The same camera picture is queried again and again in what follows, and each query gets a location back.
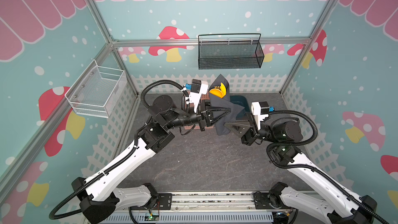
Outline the pink perforated plastic basket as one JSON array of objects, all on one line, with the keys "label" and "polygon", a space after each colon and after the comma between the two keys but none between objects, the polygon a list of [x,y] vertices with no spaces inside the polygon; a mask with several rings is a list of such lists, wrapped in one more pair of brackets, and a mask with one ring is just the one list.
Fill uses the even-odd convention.
[{"label": "pink perforated plastic basket", "polygon": [[186,110],[191,114],[191,121],[188,124],[192,130],[201,130],[212,128],[215,124],[214,118],[211,113],[210,96],[201,94],[199,97],[196,93],[190,93],[189,99],[186,100]]}]

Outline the orange plastic spoon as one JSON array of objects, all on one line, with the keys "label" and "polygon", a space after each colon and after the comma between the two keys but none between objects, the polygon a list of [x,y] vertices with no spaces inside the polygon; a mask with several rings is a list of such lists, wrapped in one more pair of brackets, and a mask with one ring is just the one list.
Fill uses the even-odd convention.
[{"label": "orange plastic spoon", "polygon": [[222,92],[221,89],[218,89],[218,88],[210,89],[209,93],[212,94],[212,95],[215,95],[215,96],[217,96],[219,98],[223,98],[224,97],[224,93]]}]

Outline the teal plastic tub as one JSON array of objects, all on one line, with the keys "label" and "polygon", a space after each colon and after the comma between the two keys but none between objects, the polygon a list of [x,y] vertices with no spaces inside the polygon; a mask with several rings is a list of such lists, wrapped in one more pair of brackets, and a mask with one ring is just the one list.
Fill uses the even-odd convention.
[{"label": "teal plastic tub", "polygon": [[231,114],[234,117],[234,120],[246,119],[246,115],[250,114],[250,107],[246,97],[243,95],[231,95],[230,102],[233,104]]}]

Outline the orange plastic fork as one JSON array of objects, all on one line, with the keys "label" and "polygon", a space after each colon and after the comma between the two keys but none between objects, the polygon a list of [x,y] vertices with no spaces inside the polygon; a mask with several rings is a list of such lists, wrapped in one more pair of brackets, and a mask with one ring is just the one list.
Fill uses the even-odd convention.
[{"label": "orange plastic fork", "polygon": [[226,96],[227,89],[226,89],[226,87],[225,87],[225,85],[223,83],[221,83],[220,86],[215,86],[215,88],[218,89],[219,91],[221,91],[222,97]]}]

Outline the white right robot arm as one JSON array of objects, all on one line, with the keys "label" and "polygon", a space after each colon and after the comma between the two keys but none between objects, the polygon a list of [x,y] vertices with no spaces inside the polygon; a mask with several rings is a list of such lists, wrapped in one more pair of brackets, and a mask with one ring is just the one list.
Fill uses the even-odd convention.
[{"label": "white right robot arm", "polygon": [[286,122],[275,120],[268,125],[263,120],[256,121],[253,114],[246,114],[244,120],[224,125],[234,131],[245,145],[257,140],[268,141],[266,154],[270,163],[293,173],[321,196],[317,199],[278,182],[268,193],[270,205],[274,208],[281,205],[295,208],[325,224],[371,224],[375,220],[385,224],[386,220],[376,213],[377,202],[372,197],[359,196],[347,189],[300,150],[301,146],[317,138],[316,124],[297,111],[270,112],[270,115],[279,114],[287,115]]}]

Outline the black paper napkin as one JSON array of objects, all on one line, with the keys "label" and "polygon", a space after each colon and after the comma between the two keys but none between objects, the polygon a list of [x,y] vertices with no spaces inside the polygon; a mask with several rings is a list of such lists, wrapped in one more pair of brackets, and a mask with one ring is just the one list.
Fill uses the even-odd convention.
[{"label": "black paper napkin", "polygon": [[214,82],[210,85],[210,89],[214,89],[216,86],[221,86],[223,84],[226,88],[226,95],[223,98],[213,95],[209,93],[210,97],[210,105],[215,108],[223,108],[223,111],[215,111],[213,112],[213,117],[219,117],[222,114],[226,113],[226,110],[229,109],[230,112],[220,118],[215,123],[216,133],[218,136],[227,135],[230,133],[230,130],[224,126],[226,122],[235,122],[237,115],[244,110],[243,106],[234,104],[231,102],[231,93],[230,93],[230,84],[228,80],[220,74]]}]

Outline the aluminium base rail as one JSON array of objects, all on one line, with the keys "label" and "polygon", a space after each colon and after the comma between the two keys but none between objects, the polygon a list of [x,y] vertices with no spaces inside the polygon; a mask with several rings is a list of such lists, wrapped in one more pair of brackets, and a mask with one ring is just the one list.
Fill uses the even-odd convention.
[{"label": "aluminium base rail", "polygon": [[159,207],[115,211],[106,224],[271,224],[282,217],[295,223],[295,213],[327,223],[333,208],[314,191],[290,190],[280,207],[266,191],[174,191],[161,196]]}]

